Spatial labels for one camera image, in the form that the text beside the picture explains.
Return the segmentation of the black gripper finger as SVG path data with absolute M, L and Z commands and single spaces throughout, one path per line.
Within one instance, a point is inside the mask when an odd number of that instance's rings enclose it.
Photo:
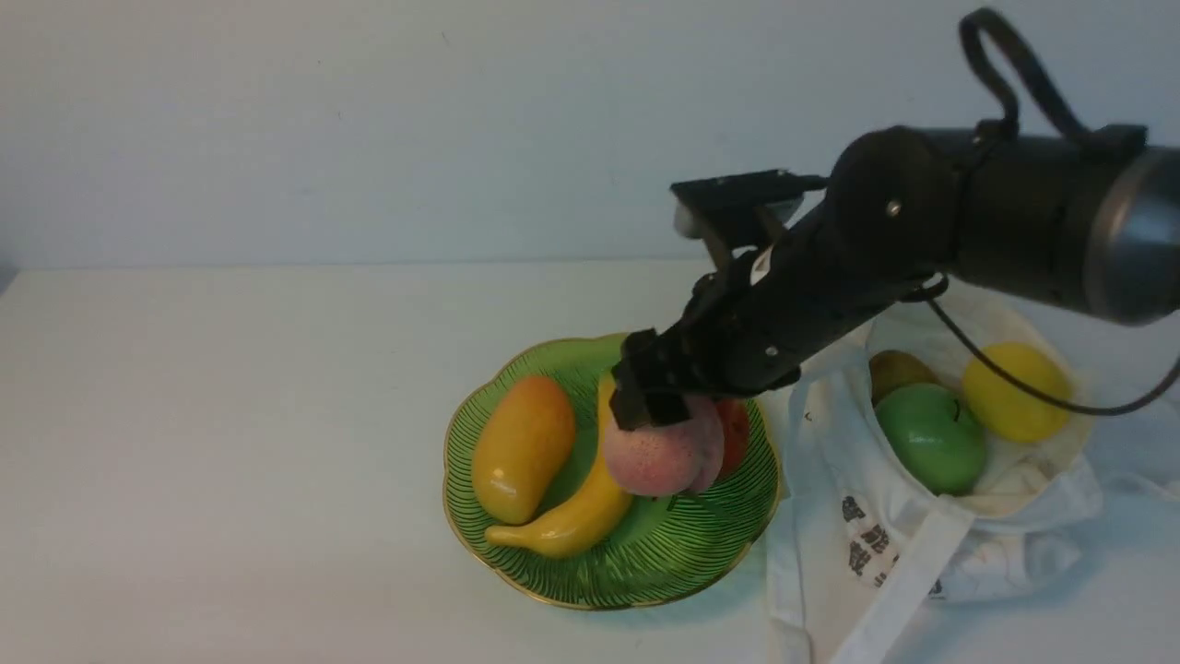
M 656 331 L 632 331 L 614 364 L 614 395 L 608 400 L 624 432 L 644 426 L 673 426 L 690 419 L 686 403 L 687 359 L 675 338 Z

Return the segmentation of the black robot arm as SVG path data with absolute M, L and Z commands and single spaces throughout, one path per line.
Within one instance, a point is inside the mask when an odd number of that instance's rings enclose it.
M 755 397 L 949 276 L 1119 326 L 1176 311 L 1176 150 L 1100 155 L 1049 137 L 890 127 L 830 176 L 763 170 L 674 184 L 715 269 L 666 331 L 628 335 L 614 416 L 690 416 Z

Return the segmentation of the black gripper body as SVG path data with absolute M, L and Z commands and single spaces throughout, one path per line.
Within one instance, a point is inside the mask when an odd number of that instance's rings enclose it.
M 826 198 L 775 244 L 745 249 L 691 289 L 666 331 L 684 353 L 686 395 L 750 397 L 917 291 L 940 268 L 940 200 Z

